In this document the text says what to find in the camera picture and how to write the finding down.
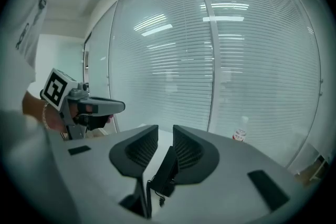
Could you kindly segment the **person's left hand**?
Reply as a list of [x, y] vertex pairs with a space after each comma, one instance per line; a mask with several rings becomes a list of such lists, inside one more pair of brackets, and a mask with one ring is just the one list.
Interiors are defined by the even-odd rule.
[[50, 129], [61, 133], [68, 133], [60, 114], [53, 107], [49, 106], [47, 108], [45, 118]]

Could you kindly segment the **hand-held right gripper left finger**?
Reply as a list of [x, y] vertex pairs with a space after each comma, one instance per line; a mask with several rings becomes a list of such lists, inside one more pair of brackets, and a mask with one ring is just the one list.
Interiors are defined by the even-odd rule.
[[125, 209], [150, 219], [143, 174], [157, 150], [158, 132], [157, 125], [145, 125], [98, 138], [64, 141], [59, 134], [49, 137], [53, 153], [69, 157], [91, 185]]

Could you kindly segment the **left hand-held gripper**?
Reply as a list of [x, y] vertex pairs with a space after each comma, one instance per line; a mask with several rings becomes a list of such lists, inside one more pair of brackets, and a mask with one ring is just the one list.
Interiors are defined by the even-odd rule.
[[[70, 140], [84, 138], [86, 128], [89, 131], [103, 128], [110, 122], [110, 115], [125, 110], [122, 101], [89, 97], [86, 84], [55, 68], [50, 72], [40, 96], [46, 101], [42, 113], [44, 126], [49, 128], [45, 112], [51, 106], [60, 115]], [[82, 115], [85, 115], [86, 128], [84, 123], [79, 123], [78, 117]]]

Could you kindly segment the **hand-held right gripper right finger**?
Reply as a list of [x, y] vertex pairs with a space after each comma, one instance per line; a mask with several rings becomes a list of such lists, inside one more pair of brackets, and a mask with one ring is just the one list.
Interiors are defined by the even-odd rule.
[[293, 174], [244, 142], [173, 127], [173, 145], [196, 154], [180, 168], [158, 223], [285, 223], [310, 191]]

